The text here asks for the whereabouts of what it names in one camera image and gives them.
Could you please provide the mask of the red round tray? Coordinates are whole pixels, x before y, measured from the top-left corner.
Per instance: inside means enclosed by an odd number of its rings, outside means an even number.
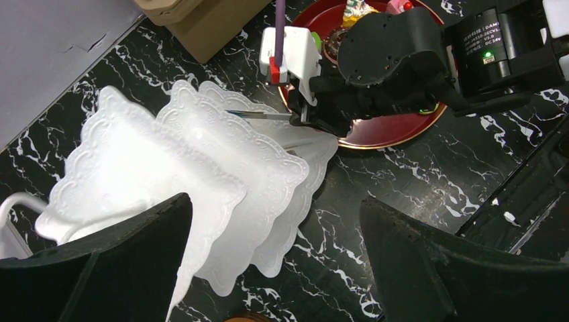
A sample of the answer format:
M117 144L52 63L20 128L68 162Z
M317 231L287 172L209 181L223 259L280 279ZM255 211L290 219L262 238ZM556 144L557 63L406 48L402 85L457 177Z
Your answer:
M315 1L293 20L292 25L307 28L324 39L340 27L345 6L345 1ZM433 126L446 109L446 105L440 104L427 114L393 115L355 121L350 135L338 140L339 146L374 150L408 142Z

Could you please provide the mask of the yellow cake slice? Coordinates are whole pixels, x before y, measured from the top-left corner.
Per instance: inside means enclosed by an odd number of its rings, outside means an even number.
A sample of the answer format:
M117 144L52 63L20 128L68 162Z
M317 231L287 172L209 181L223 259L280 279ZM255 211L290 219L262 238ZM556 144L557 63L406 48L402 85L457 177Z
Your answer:
M342 28L351 28L362 17L378 10L367 4L365 0L347 0L342 16Z

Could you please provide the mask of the black base frame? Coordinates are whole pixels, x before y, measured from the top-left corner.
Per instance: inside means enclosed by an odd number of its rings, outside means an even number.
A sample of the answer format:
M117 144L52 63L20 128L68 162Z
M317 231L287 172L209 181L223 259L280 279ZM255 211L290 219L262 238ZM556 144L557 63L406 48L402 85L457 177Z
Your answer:
M511 254L568 263L568 128L549 135L457 236Z

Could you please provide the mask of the tan plastic toolbox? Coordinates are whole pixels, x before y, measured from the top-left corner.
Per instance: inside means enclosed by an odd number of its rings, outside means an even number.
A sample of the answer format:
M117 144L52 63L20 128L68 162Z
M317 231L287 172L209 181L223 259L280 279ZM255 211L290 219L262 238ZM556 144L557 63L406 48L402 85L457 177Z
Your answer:
M199 63L213 58L270 0L135 0Z

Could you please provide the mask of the pink cake with cherry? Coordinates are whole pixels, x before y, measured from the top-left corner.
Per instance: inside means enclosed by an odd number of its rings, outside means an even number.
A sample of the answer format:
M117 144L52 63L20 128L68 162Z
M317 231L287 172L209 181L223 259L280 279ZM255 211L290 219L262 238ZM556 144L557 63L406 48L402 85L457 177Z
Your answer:
M397 15L414 8L409 0L390 0L387 3L386 13Z

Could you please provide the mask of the brown wooden coaster stack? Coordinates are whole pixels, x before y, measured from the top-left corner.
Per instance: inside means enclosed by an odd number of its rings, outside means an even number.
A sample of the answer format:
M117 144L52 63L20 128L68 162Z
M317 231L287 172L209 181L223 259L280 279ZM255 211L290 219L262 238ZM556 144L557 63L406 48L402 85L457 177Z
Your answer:
M224 322L273 322L273 320L261 313L248 311L234 315L233 317L224 320Z

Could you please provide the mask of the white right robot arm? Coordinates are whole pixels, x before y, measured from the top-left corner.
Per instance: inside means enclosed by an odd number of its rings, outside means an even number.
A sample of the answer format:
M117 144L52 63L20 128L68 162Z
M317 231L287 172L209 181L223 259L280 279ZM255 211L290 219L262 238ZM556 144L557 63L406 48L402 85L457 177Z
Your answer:
M290 91L292 125L342 138L357 119L436 103L457 117L501 113L568 81L568 2L481 2L445 25L424 7L370 13L344 34L337 62L310 79L316 104Z

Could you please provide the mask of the metal tongs with white handle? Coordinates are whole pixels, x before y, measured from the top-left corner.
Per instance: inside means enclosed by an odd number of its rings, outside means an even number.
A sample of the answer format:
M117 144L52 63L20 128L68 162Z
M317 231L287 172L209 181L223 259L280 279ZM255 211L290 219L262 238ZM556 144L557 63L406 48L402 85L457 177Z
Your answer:
M289 121L293 116L292 113L269 113L265 111L238 111L238 110L226 110L226 112L236 115L244 119L267 119L271 121ZM284 149L293 148L296 146L303 146L306 144L312 144L322 141L322 136L313 136L303 139L294 139L293 141L286 142L282 145Z

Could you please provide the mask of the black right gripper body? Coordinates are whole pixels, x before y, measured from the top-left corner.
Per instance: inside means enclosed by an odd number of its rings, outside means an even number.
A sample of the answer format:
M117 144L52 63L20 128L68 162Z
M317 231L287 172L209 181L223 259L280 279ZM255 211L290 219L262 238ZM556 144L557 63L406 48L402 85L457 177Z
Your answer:
M317 86L317 104L312 106L300 93L300 81L289 85L287 107L293 126L312 127L338 138L346 137L355 120L369 120L391 115L433 111L439 99L414 80L387 80L358 86L342 76L319 76L311 80Z

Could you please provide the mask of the green swirl roll cake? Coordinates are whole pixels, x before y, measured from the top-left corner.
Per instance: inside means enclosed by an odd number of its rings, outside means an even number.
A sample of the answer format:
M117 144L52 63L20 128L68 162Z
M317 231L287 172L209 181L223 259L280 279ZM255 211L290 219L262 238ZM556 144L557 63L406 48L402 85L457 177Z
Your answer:
M312 38L313 38L313 40L314 40L314 42L315 42L316 50L317 50L319 53L321 53L321 51L322 51L322 41L321 41L321 38L320 38L319 34L318 34L317 32L311 32L311 35L312 35Z

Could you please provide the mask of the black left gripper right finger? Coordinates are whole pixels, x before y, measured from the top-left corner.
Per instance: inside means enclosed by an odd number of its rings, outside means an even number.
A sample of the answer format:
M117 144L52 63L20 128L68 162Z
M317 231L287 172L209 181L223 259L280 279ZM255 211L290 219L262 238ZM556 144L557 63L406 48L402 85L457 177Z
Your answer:
M567 321L568 265L446 233L368 197L360 227L386 321Z

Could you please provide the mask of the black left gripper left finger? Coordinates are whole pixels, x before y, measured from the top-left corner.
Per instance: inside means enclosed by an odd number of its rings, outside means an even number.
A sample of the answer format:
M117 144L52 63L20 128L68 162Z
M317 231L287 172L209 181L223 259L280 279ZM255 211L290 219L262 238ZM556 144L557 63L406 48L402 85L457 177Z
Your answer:
M26 259L1 261L2 321L165 321L191 229L179 193Z

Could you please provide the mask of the white three-tier dessert stand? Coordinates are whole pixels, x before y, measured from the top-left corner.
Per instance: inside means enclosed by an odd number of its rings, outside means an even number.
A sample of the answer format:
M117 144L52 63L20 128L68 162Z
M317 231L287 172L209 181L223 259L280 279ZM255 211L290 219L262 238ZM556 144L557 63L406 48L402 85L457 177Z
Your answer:
M186 193L193 221L171 305L182 301L194 277L224 297L249 265L277 276L338 141L226 110L277 113L210 81L198 88L176 81L157 115L115 87L102 88L98 110L83 125L48 201L12 194L1 204L1 224L13 206L25 205L39 215L38 235L65 244ZM323 140L282 147L313 136Z

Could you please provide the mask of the chocolate glazed donut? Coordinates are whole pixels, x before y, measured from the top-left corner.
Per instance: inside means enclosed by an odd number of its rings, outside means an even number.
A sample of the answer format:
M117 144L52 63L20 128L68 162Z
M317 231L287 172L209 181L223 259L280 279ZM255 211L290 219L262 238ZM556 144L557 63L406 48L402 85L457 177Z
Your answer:
M332 30L323 41L323 53L334 65L338 64L338 52L341 43L349 30L350 28L338 27Z

